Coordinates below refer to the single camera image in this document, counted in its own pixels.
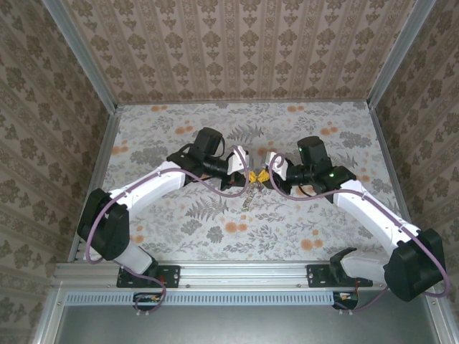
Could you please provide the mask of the aluminium frame post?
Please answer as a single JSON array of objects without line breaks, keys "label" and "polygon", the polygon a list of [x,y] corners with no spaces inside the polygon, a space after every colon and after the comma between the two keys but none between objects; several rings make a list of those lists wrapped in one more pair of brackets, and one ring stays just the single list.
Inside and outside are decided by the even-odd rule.
[{"label": "aluminium frame post", "polygon": [[435,2],[436,0],[416,0],[366,99],[370,110],[381,100]]},{"label": "aluminium frame post", "polygon": [[49,14],[55,21],[58,29],[61,31],[65,41],[69,45],[73,54],[77,58],[87,78],[91,82],[94,90],[98,94],[100,101],[106,110],[113,114],[116,112],[118,102],[108,87],[107,82],[97,66],[96,61],[90,53],[90,49],[85,43],[75,21],[71,18],[66,10],[62,0],[42,0]]}]

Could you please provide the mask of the aluminium front mounting rail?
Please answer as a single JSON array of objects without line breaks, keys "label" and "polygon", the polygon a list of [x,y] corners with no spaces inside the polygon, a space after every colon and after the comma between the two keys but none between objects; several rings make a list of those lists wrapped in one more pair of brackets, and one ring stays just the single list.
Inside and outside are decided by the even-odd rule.
[{"label": "aluminium front mounting rail", "polygon": [[[306,289],[310,265],[317,262],[164,262],[180,266],[179,289]],[[112,262],[58,264],[55,282],[88,288],[114,287],[119,266]]]}]

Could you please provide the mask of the floral patterned table cover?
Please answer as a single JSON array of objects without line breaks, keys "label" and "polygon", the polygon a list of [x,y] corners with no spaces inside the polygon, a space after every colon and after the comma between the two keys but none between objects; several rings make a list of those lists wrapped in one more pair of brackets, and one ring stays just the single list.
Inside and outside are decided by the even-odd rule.
[{"label": "floral patterned table cover", "polygon": [[[234,145],[247,150],[254,171],[269,151],[299,164],[297,142],[316,135],[333,164],[347,167],[364,184],[361,176],[371,176],[370,155],[378,153],[364,102],[125,106],[103,189],[112,191],[151,172],[205,127],[223,134],[220,154]],[[233,190],[221,197],[193,183],[135,211],[131,239],[163,261],[327,260],[347,247],[382,252],[344,210],[325,199],[299,199],[312,191],[293,188],[294,201],[252,183],[239,197]]]}]

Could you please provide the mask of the aluminium side table rail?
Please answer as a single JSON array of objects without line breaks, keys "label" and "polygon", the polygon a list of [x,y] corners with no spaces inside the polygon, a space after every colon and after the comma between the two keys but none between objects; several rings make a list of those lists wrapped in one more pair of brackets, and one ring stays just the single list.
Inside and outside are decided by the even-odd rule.
[{"label": "aluminium side table rail", "polygon": [[382,245],[388,254],[392,254],[399,243],[409,242],[414,245],[415,250],[424,256],[430,248],[427,244],[427,236],[432,234],[436,237],[437,232],[431,229],[423,231],[410,223],[410,215],[377,114],[374,110],[369,109],[369,115],[374,126],[374,146],[378,153],[370,155],[367,169],[371,176],[362,175],[361,180],[365,186],[369,187],[370,193],[382,202],[384,209],[380,216],[381,221],[384,222],[383,229],[375,231],[374,236],[383,238]]},{"label": "aluminium side table rail", "polygon": [[114,113],[108,116],[108,121],[103,135],[103,140],[101,142],[98,157],[94,165],[93,174],[90,179],[90,184],[88,186],[88,190],[85,196],[85,201],[83,202],[83,208],[80,214],[80,219],[82,218],[82,213],[84,211],[90,193],[96,188],[101,188],[105,180],[105,174],[109,164],[111,151],[113,149],[115,138],[119,131],[120,119],[123,113],[123,108],[123,105],[118,105]]}]

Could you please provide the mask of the grey sheet metal panel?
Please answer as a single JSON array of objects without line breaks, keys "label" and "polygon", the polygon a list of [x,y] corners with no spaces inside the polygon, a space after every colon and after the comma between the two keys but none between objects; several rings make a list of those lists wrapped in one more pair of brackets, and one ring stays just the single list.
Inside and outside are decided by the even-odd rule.
[{"label": "grey sheet metal panel", "polygon": [[440,344],[424,299],[386,294],[370,308],[129,306],[65,308],[55,344]]}]

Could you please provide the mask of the black connector board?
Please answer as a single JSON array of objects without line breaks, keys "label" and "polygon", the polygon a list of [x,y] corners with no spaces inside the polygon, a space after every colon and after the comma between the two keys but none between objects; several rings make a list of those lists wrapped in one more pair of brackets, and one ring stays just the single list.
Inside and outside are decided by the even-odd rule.
[{"label": "black connector board", "polygon": [[332,307],[336,310],[354,310],[359,302],[356,292],[333,292]]},{"label": "black connector board", "polygon": [[164,292],[135,293],[133,295],[133,308],[136,310],[137,315],[149,315],[162,305],[165,295]]}]

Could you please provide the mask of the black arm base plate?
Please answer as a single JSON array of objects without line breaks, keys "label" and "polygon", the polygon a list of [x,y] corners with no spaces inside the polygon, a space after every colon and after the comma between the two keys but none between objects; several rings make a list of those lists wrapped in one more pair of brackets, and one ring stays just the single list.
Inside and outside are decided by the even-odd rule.
[{"label": "black arm base plate", "polygon": [[342,268],[331,264],[310,264],[306,266],[308,286],[319,287],[372,287],[373,282],[360,277],[348,276]]},{"label": "black arm base plate", "polygon": [[[179,265],[159,265],[150,267],[144,273],[144,276],[153,277],[162,282],[167,288],[177,288],[181,276],[181,267]],[[136,277],[123,268],[118,270],[116,282],[118,288],[154,288],[159,285],[149,279]]]}]

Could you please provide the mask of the aluminium back table rail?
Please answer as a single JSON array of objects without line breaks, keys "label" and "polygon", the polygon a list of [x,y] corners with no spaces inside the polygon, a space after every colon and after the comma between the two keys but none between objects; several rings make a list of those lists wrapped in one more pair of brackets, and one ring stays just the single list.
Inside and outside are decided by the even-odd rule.
[{"label": "aluminium back table rail", "polygon": [[349,98],[349,99],[282,99],[282,100],[191,100],[191,101],[162,101],[162,102],[119,102],[116,107],[121,108],[125,106],[140,106],[140,105],[200,105],[200,104],[258,104],[258,103],[319,103],[319,102],[332,102],[332,103],[342,103],[342,102],[364,102],[368,104],[368,100],[364,98]]}]

